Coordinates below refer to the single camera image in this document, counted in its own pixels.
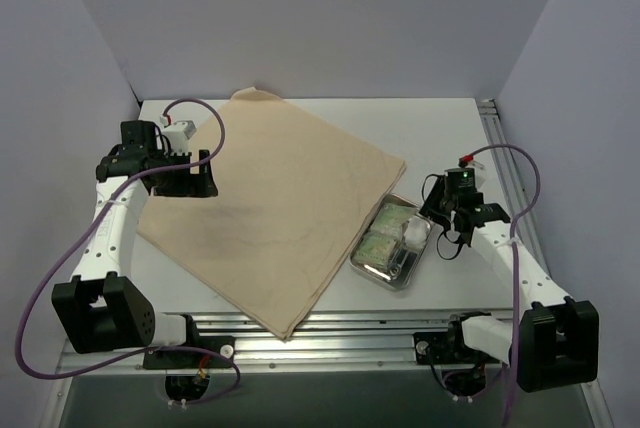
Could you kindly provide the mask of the white gauze pad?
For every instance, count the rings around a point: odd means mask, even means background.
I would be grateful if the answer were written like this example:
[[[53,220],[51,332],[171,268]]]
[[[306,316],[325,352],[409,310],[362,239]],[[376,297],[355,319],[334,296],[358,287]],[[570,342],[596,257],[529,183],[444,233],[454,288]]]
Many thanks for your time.
[[[425,246],[430,232],[430,224],[420,217],[411,217],[404,231],[404,242],[407,246],[420,249]]]

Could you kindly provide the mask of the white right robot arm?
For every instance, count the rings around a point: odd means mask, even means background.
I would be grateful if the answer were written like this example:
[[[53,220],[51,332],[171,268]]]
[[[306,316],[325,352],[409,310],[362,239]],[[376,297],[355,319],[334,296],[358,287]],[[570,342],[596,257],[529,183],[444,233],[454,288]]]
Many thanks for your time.
[[[509,322],[487,311],[451,318],[444,348],[455,360],[492,358],[516,372],[531,393],[592,382],[599,367],[599,314],[557,285],[516,236],[514,221],[497,203],[487,203],[471,167],[437,176],[421,215],[454,231],[458,248],[484,259],[511,291]]]

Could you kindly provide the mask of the green gauze packet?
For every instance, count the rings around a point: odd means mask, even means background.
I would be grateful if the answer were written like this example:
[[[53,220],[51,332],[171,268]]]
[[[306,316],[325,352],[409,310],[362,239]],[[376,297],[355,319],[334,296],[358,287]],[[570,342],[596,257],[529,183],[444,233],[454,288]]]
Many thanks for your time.
[[[413,206],[385,203],[378,211],[370,229],[398,240],[403,236],[406,224],[416,212]]]
[[[399,241],[376,232],[367,232],[359,242],[352,259],[355,263],[376,269],[386,269],[391,262]]]

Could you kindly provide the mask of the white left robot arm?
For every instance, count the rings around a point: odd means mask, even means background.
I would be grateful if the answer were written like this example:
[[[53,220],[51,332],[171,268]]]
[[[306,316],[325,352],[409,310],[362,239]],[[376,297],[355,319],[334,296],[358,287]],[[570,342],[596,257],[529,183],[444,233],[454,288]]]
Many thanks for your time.
[[[52,291],[53,307],[79,354],[127,348],[166,346],[166,356],[179,367],[194,365],[202,353],[200,339],[190,334],[187,315],[160,314],[131,280],[134,241],[148,198],[215,197],[208,151],[198,154],[191,171],[190,120],[126,121],[121,142],[96,168],[95,230],[71,278]]]

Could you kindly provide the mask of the steel instrument tray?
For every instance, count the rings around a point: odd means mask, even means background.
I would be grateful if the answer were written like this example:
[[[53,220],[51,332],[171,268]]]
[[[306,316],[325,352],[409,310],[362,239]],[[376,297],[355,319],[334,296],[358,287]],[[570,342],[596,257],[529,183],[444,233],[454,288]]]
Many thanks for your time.
[[[432,224],[419,206],[394,193],[383,196],[348,256],[354,271],[392,291],[404,290],[419,265]]]

